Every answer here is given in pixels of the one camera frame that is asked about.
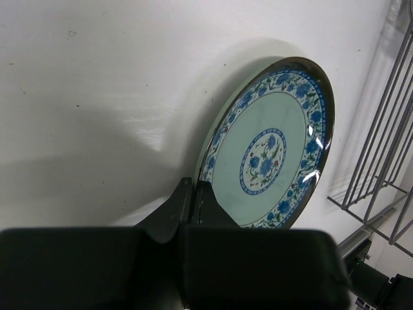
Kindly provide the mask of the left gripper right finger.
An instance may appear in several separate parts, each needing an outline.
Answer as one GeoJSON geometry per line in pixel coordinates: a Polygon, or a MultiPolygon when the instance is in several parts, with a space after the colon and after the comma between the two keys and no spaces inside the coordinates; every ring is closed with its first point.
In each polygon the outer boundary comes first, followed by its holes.
{"type": "Polygon", "coordinates": [[[350,283],[332,237],[239,227],[209,182],[183,227],[183,298],[190,309],[348,309],[350,283]]]}

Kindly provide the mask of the blue patterned round plate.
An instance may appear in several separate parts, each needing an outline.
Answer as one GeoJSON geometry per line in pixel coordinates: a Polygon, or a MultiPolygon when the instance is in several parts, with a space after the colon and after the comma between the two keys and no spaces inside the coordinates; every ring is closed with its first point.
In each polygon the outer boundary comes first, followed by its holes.
{"type": "Polygon", "coordinates": [[[287,229],[325,167],[335,102],[324,70],[284,57],[253,74],[219,111],[197,162],[196,180],[240,227],[287,229]]]}

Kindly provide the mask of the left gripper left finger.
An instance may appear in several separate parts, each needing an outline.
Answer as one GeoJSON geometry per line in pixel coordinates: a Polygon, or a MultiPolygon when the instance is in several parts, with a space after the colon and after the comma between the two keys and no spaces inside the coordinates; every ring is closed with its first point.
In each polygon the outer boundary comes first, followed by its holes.
{"type": "Polygon", "coordinates": [[[182,309],[176,236],[193,183],[129,227],[1,232],[2,309],[182,309]]]}

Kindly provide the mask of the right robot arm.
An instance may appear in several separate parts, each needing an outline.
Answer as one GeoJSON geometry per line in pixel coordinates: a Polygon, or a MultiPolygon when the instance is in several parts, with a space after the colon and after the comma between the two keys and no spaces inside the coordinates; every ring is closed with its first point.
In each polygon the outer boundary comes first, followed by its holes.
{"type": "Polygon", "coordinates": [[[363,241],[344,259],[356,309],[412,309],[412,279],[400,274],[390,278],[367,265],[371,244],[363,241]]]}

